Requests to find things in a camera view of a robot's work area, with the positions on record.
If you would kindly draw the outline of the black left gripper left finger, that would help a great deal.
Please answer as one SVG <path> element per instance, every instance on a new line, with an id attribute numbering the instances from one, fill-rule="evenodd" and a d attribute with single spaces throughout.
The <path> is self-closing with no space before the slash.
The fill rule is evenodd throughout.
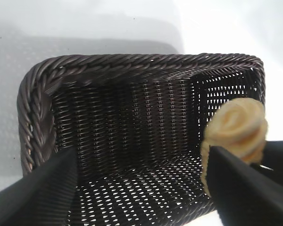
<path id="1" fill-rule="evenodd" d="M 0 226 L 64 226 L 76 186 L 76 152 L 63 150 L 54 154 L 0 191 Z"/>

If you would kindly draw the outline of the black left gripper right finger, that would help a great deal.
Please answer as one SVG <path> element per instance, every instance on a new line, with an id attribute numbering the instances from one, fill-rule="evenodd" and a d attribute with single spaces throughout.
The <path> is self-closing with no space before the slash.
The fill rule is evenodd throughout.
<path id="1" fill-rule="evenodd" d="M 225 226 L 283 226 L 283 186 L 222 147 L 209 152 L 207 185 Z"/>

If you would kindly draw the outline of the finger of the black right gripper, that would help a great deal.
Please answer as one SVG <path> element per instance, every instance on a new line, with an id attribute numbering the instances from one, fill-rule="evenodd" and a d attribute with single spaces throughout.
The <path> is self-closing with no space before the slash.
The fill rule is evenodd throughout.
<path id="1" fill-rule="evenodd" d="M 283 186 L 283 141 L 268 141 L 261 163 L 252 164 L 251 167 Z"/>

